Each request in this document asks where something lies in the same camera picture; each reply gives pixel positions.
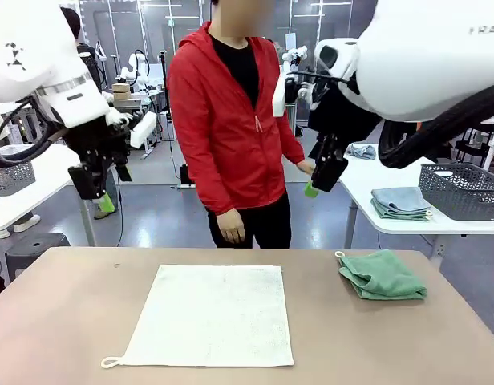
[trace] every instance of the hand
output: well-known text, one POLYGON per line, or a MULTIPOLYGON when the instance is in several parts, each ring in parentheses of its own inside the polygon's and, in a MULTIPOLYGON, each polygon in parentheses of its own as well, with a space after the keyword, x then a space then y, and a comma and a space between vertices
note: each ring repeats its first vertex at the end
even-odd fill
POLYGON ((309 162, 308 160, 303 160, 302 162, 297 163, 297 167, 302 172, 305 172, 309 176, 312 176, 315 165, 313 163, 309 162))
POLYGON ((244 222, 236 209, 217 215, 218 228, 227 242, 240 243, 245 239, 244 222))
POLYGON ((106 114, 106 125, 129 124, 133 116, 131 114, 123 114, 117 111, 116 108, 110 107, 110 111, 106 114))

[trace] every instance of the white towel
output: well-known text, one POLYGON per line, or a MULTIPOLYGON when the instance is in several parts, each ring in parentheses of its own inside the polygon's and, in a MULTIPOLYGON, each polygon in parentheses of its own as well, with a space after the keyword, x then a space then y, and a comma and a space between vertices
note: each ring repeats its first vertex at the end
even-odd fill
POLYGON ((293 365, 279 266, 161 265, 116 365, 293 365))

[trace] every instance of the red hoodie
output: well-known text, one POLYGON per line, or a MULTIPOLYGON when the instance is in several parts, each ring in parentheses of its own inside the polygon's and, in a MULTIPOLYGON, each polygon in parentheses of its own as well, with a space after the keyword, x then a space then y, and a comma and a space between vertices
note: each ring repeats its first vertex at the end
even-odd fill
POLYGON ((256 108, 213 49, 209 22, 180 43, 168 76, 177 138, 199 198, 216 215, 269 205, 286 190, 281 158, 304 152, 288 118, 274 118, 279 78, 273 44, 249 38, 259 71, 256 108))

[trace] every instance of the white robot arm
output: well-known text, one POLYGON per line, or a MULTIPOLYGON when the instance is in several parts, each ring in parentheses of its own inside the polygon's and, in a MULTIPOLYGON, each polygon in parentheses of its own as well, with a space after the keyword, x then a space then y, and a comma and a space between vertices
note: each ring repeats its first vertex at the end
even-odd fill
POLYGON ((302 60, 306 60, 308 57, 308 48, 302 46, 299 48, 293 48, 282 55, 283 68, 282 73, 287 74, 291 71, 298 71, 298 65, 302 60))
MULTIPOLYGON (((302 83, 314 79, 304 97, 319 132, 313 185, 324 191, 347 165, 346 146, 382 119, 379 158, 403 168, 494 116, 494 0, 379 0, 359 39, 324 40, 314 54, 317 72, 302 83), (402 141, 401 122, 424 124, 402 141)), ((280 81, 274 115, 301 88, 280 81)))
MULTIPOLYGON (((134 116, 129 127, 117 124, 55 0, 0 0, 0 103, 14 101, 19 103, 16 111, 31 105, 45 130, 26 151, 0 153, 0 167, 31 160, 63 137, 81 159, 69 173, 83 199, 102 196, 113 164, 121 179, 131 179, 126 140, 142 116, 134 116)), ((0 139, 16 111, 4 120, 0 116, 0 139)), ((154 127, 156 120, 149 121, 154 127)))
POLYGON ((115 79, 122 83, 130 83, 137 91, 146 90, 145 85, 149 80, 150 66, 145 54, 141 50, 136 50, 129 57, 129 65, 132 70, 129 71, 123 67, 120 75, 115 79))

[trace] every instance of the plastic basket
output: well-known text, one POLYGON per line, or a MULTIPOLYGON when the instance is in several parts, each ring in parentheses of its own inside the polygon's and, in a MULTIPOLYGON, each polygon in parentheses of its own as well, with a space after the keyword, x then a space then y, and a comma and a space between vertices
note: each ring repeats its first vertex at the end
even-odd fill
POLYGON ((494 221, 494 175, 473 164, 422 164, 423 197, 457 221, 494 221))
MULTIPOLYGON (((24 151, 24 146, 4 146, 0 148, 3 155, 12 155, 24 151)), ((35 182, 35 174, 31 162, 18 166, 0 168, 0 197, 9 197, 35 182)))

